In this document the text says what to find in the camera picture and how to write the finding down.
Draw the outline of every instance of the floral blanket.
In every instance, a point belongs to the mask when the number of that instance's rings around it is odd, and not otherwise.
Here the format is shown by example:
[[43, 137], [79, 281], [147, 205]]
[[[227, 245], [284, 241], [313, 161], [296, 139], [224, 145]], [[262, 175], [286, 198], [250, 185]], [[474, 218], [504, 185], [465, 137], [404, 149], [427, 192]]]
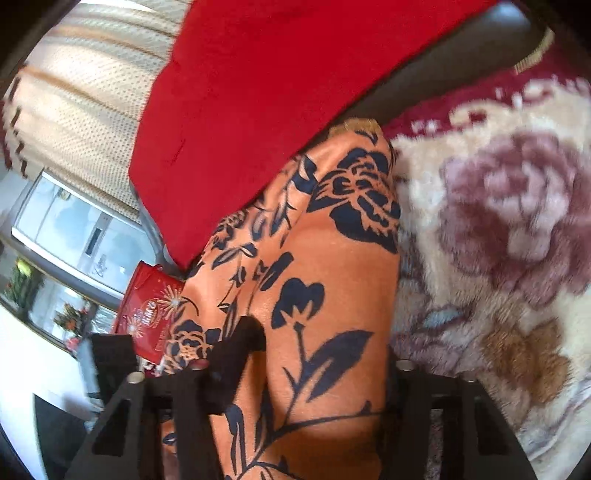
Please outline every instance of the floral blanket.
[[591, 442], [591, 94], [563, 58], [554, 45], [384, 128], [402, 210], [391, 345], [475, 371], [540, 480]]

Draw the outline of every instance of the red package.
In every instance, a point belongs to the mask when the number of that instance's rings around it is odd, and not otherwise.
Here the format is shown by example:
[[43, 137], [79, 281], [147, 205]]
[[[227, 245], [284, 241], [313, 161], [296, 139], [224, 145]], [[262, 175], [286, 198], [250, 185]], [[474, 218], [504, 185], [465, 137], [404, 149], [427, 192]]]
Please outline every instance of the red package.
[[114, 333], [131, 335], [135, 353], [158, 365], [170, 323], [181, 303], [183, 282], [140, 262], [117, 314]]

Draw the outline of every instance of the metal screw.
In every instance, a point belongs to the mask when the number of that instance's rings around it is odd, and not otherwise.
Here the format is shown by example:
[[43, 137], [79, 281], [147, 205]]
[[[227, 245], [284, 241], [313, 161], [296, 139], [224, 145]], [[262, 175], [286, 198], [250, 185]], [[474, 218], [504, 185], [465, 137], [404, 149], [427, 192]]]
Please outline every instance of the metal screw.
[[403, 359], [396, 362], [396, 368], [402, 370], [403, 372], [410, 372], [411, 370], [414, 370], [414, 367], [414, 363], [410, 360]]
[[142, 383], [144, 378], [145, 375], [142, 372], [131, 372], [129, 375], [127, 375], [127, 383]]
[[464, 382], [468, 382], [468, 383], [474, 383], [476, 381], [476, 375], [474, 374], [474, 372], [462, 372], [460, 374], [460, 378]]

